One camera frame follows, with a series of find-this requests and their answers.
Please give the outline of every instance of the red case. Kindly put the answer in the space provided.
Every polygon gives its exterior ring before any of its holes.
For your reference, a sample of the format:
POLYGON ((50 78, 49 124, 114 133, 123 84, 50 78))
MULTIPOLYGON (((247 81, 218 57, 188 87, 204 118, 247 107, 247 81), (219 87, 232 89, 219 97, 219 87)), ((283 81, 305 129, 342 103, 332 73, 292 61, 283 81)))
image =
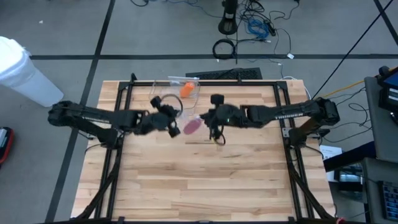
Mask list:
POLYGON ((11 144, 14 140, 14 131, 7 127, 1 127, 0 129, 5 129, 7 131, 6 142, 3 147, 0 147, 0 164, 2 164, 7 159, 7 156, 10 152, 11 144))

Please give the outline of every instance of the pink object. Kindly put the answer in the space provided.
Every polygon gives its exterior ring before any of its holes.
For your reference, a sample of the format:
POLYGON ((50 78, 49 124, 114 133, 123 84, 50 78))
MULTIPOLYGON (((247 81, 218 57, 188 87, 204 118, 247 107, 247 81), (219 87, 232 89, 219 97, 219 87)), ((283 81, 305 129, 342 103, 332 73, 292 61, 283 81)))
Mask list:
POLYGON ((184 134, 192 134, 194 133, 197 129, 199 129, 201 125, 201 119, 200 118, 195 118, 188 122, 187 125, 184 127, 184 134))

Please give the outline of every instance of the black metal frame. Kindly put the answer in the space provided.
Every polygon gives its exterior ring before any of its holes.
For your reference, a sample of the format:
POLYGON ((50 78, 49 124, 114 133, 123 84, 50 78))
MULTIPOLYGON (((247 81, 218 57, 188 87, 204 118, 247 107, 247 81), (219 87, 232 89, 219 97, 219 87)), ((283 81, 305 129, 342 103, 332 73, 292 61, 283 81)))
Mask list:
MULTIPOLYGON (((131 76, 131 80, 129 82, 120 82, 118 86, 118 94, 116 97, 116 104, 115 104, 115 111, 120 109, 121 106, 121 101, 122 101, 122 94, 124 90, 127 90, 126 94, 126 102, 124 105, 124 109, 128 110, 130 107, 130 102, 131 102, 131 95, 132 95, 132 89, 134 86, 152 86, 153 82, 135 82, 136 77, 134 74, 131 76)), ((290 98, 289 98, 289 92, 287 88, 287 83, 286 81, 276 81, 276 82, 245 82, 245 81, 235 81, 235 82, 226 82, 226 81, 219 81, 219 82, 209 82, 209 81, 200 81, 201 86, 271 86, 273 88, 274 94, 275 94, 275 102, 277 106, 281 106, 281 98, 279 94, 279 90, 282 90, 284 94, 284 100, 285 104, 289 105, 290 104, 290 98)), ((283 144, 284 144, 284 149, 285 149, 285 156, 286 156, 286 163, 287 163, 287 170, 289 172, 289 179, 290 179, 290 188, 292 191, 292 197, 293 197, 293 203, 295 207, 295 214, 296 217, 303 218, 301 207, 300 207, 300 198, 299 198, 299 193, 297 190, 297 181, 293 178, 293 175, 299 175, 301 183, 299 183, 299 186, 301 188, 306 187, 308 188, 307 185, 307 178, 305 175, 305 169, 304 169, 304 164, 302 160, 302 155, 300 152, 300 149, 295 149, 295 154, 297 158, 297 166, 298 166, 298 171, 297 172, 292 166, 292 155, 290 153, 290 146, 287 143, 287 138, 284 137, 282 128, 285 128, 285 121, 284 120, 279 120, 280 124, 280 131, 281 135, 283 138, 283 144)), ((293 118, 289 118, 289 124, 290 127, 295 127, 295 122, 293 118)), ((111 156, 112 156, 112 150, 108 149, 106 151, 106 155, 104 158, 104 167, 103 167, 103 172, 102 172, 102 177, 101 177, 101 186, 99 188, 99 192, 96 194, 96 197, 98 196, 98 204, 95 209, 95 214, 94 214, 94 219, 98 221, 104 221, 104 222, 109 222, 112 219, 112 214, 113 214, 113 207, 114 207, 114 201, 115 201, 115 196, 116 196, 116 189, 117 189, 117 184, 118 184, 118 176, 119 176, 119 168, 120 168, 120 163, 121 163, 121 155, 122 155, 122 150, 123 150, 123 141, 124 141, 124 136, 120 137, 121 141, 121 147, 114 149, 116 150, 116 158, 115 158, 115 163, 114 167, 111 171, 111 173, 108 175, 109 172, 109 166, 111 163, 111 156), (106 218, 100 218, 101 216, 101 211, 102 211, 102 204, 103 204, 103 195, 104 191, 109 186, 109 182, 111 181, 111 193, 109 195, 109 200, 108 200, 108 207, 106 211, 106 218)), ((310 203, 309 199, 305 196, 305 204, 307 208, 307 213, 308 213, 308 218, 312 219, 314 218, 314 212, 312 210, 312 204, 310 203)), ((88 218, 90 214, 86 214, 82 218, 88 218)), ((283 224, 283 223, 292 223, 292 220, 289 219, 289 222, 261 222, 261 223, 278 223, 278 224, 283 224)), ((125 222, 124 219, 119 220, 118 222, 115 223, 137 223, 137 222, 125 222)), ((169 222, 151 222, 151 223, 159 223, 159 224, 168 224, 169 222)), ((192 222, 177 222, 179 224, 184 224, 184 223, 192 223, 192 222)))

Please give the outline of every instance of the keyboard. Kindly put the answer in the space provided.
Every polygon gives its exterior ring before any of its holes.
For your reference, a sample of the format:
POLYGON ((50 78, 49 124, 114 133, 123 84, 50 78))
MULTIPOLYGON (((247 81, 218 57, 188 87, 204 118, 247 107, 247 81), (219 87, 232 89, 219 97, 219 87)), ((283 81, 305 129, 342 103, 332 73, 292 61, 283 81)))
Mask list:
POLYGON ((384 218, 398 222, 398 184, 379 181, 379 189, 384 218))
POLYGON ((219 70, 211 72, 186 73, 186 77, 198 77, 201 80, 262 80, 260 68, 237 68, 234 70, 219 70))

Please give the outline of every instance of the white bucket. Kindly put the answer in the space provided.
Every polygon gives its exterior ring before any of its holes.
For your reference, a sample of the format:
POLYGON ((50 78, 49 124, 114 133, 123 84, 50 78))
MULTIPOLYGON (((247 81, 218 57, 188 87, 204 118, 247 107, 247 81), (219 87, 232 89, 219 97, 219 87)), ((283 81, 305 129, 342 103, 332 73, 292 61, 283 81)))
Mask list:
POLYGON ((63 93, 33 65, 29 53, 5 37, 0 37, 0 84, 44 107, 63 98, 63 93))

